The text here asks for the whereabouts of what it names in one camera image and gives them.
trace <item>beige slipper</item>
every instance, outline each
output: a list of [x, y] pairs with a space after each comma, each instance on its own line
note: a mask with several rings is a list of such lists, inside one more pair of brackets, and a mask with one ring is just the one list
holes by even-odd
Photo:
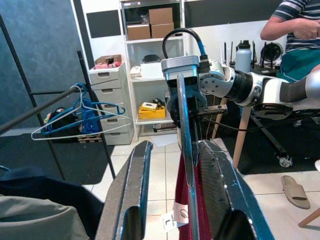
[[281, 182], [284, 194], [290, 203], [302, 209], [310, 208], [310, 202], [302, 185], [287, 175], [281, 177]]

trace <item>person's hand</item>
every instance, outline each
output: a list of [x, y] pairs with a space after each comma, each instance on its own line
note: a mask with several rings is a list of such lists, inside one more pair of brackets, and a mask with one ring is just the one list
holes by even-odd
[[294, 20], [293, 34], [296, 38], [302, 40], [316, 39], [320, 37], [319, 20], [309, 20], [305, 18], [296, 18]]

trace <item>clothing rack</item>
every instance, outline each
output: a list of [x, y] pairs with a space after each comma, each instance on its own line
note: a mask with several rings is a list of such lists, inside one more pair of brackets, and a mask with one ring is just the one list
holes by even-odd
[[[44, 120], [40, 114], [40, 111], [46, 109], [47, 107], [53, 105], [54, 103], [60, 101], [61, 99], [69, 96], [70, 94], [72, 93], [75, 93], [75, 92], [78, 92], [78, 90], [76, 88], [71, 88], [69, 90], [66, 90], [66, 91], [41, 91], [41, 92], [33, 92], [31, 90], [31, 87], [29, 85], [29, 82], [28, 82], [28, 79], [27, 79], [27, 76], [23, 70], [23, 67], [21, 65], [21, 62], [19, 60], [19, 57], [18, 57], [18, 54], [15, 50], [15, 47], [13, 45], [13, 42], [10, 38], [10, 35], [9, 35], [9, 32], [6, 28], [6, 25], [5, 25], [5, 22], [3, 20], [3, 17], [2, 15], [0, 14], [0, 27], [1, 27], [1, 30], [3, 32], [3, 35], [4, 35], [4, 38], [7, 42], [7, 45], [10, 49], [10, 52], [12, 54], [12, 57], [14, 59], [14, 63], [19, 71], [19, 74], [21, 76], [21, 79], [23, 81], [23, 84], [24, 84], [24, 87], [27, 91], [27, 94], [30, 98], [30, 101], [31, 101], [31, 104], [33, 106], [33, 109], [21, 114], [20, 116], [12, 119], [11, 121], [3, 124], [0, 126], [0, 135], [6, 133], [7, 131], [9, 131], [10, 129], [12, 129], [14, 126], [16, 126], [17, 124], [23, 122], [24, 120], [36, 115], [37, 116], [37, 119], [40, 123], [41, 126], [44, 126]], [[83, 77], [84, 77], [84, 81], [85, 81], [85, 85], [86, 85], [86, 88], [88, 90], [88, 93], [89, 93], [89, 96], [90, 96], [90, 99], [93, 100], [93, 101], [97, 101], [97, 96], [94, 94], [93, 90], [91, 89], [91, 85], [90, 85], [90, 81], [89, 81], [89, 76], [88, 76], [88, 73], [87, 73], [87, 69], [86, 69], [86, 65], [85, 65], [85, 61], [84, 61], [84, 58], [83, 58], [83, 55], [82, 55], [82, 52], [81, 51], [77, 51], [77, 55], [78, 55], [78, 58], [79, 58], [79, 63], [80, 63], [80, 66], [81, 66], [81, 70], [82, 70], [82, 73], [83, 73]], [[38, 106], [37, 105], [37, 102], [36, 102], [36, 99], [35, 99], [35, 95], [56, 95], [56, 94], [59, 94], [57, 97], [55, 97], [54, 99]], [[115, 174], [115, 170], [114, 170], [114, 166], [112, 164], [112, 161], [111, 161], [111, 158], [110, 158], [110, 154], [109, 154], [109, 151], [108, 151], [108, 146], [107, 146], [107, 142], [106, 142], [106, 138], [105, 138], [105, 135], [102, 134], [101, 136], [102, 138], [102, 143], [103, 143], [103, 147], [104, 147], [104, 151], [105, 151], [105, 155], [106, 155], [106, 159], [107, 159], [107, 162], [109, 164], [109, 167], [110, 167], [110, 170], [111, 170], [111, 174], [112, 174], [112, 177], [113, 179], [115, 179], [116, 177], [116, 174]], [[63, 180], [66, 180], [65, 178], [65, 175], [64, 175], [64, 172], [62, 170], [62, 167], [61, 167], [61, 164], [60, 164], [60, 161], [58, 159], [58, 156], [56, 154], [56, 150], [54, 148], [54, 144], [51, 140], [47, 140], [47, 143], [48, 143], [48, 146], [50, 148], [50, 151], [52, 153], [52, 156], [54, 158], [54, 161], [56, 163], [56, 166], [60, 172], [60, 175], [62, 177]]]

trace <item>white wire hanger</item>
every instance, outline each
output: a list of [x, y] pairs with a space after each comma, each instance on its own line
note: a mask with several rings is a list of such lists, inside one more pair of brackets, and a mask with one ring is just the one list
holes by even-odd
[[[71, 138], [76, 138], [76, 137], [86, 137], [86, 136], [92, 136], [92, 135], [99, 135], [99, 134], [104, 134], [104, 133], [107, 133], [107, 132], [110, 132], [110, 131], [113, 131], [113, 130], [116, 130], [116, 129], [120, 129], [120, 128], [123, 128], [123, 127], [126, 127], [126, 126], [129, 126], [131, 124], [131, 121], [132, 119], [130, 117], [127, 117], [125, 115], [119, 115], [119, 114], [116, 114], [116, 113], [113, 113], [113, 112], [108, 112], [108, 111], [105, 111], [105, 110], [100, 110], [100, 109], [97, 109], [97, 108], [92, 108], [92, 107], [89, 107], [89, 106], [86, 106], [84, 105], [83, 103], [83, 92], [81, 90], [81, 87], [79, 87], [78, 85], [73, 85], [72, 87], [70, 88], [77, 88], [79, 89], [79, 92], [80, 92], [80, 102], [79, 102], [79, 107], [76, 107], [75, 109], [71, 110], [70, 112], [68, 112], [67, 114], [64, 114], [60, 117], [58, 117], [57, 119], [51, 121], [51, 122], [48, 122], [46, 125], [38, 128], [37, 130], [33, 131], [31, 133], [31, 139], [34, 140], [34, 141], [45, 141], [45, 140], [58, 140], [58, 139], [71, 139]], [[96, 112], [101, 112], [101, 113], [106, 113], [106, 114], [111, 114], [111, 115], [114, 115], [114, 116], [119, 116], [119, 117], [122, 117], [122, 118], [126, 118], [129, 120], [129, 123], [127, 124], [124, 124], [124, 125], [121, 125], [121, 126], [117, 126], [117, 127], [114, 127], [112, 129], [108, 129], [108, 130], [104, 130], [104, 131], [99, 131], [99, 132], [93, 132], [93, 133], [86, 133], [86, 134], [78, 134], [78, 135], [71, 135], [71, 136], [57, 136], [57, 137], [42, 137], [42, 138], [35, 138], [34, 134], [36, 133], [41, 133], [41, 130], [42, 129], [45, 129], [47, 128], [48, 126], [54, 124], [55, 122], [63, 119], [64, 117], [70, 115], [70, 114], [73, 114], [74, 112], [76, 112], [77, 110], [81, 109], [81, 107], [85, 108], [85, 109], [89, 109], [89, 110], [93, 110], [93, 111], [96, 111]]]

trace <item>white tag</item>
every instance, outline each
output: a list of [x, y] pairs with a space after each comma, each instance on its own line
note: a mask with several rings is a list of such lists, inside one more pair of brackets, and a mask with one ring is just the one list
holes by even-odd
[[189, 223], [188, 205], [177, 202], [173, 204], [173, 219], [178, 223]]
[[163, 228], [166, 233], [178, 227], [177, 222], [174, 221], [173, 211], [161, 215], [161, 218], [162, 218]]

